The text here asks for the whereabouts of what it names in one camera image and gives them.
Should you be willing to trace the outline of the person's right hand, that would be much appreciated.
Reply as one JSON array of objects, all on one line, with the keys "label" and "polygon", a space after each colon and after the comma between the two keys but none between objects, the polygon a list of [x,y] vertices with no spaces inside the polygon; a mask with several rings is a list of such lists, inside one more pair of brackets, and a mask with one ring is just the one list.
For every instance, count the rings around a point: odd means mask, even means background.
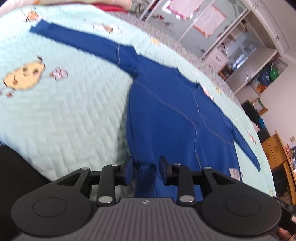
[{"label": "person's right hand", "polygon": [[290,234],[290,232],[288,230],[284,230],[281,227],[278,229],[277,235],[278,235],[280,240],[293,241],[293,236]]}]

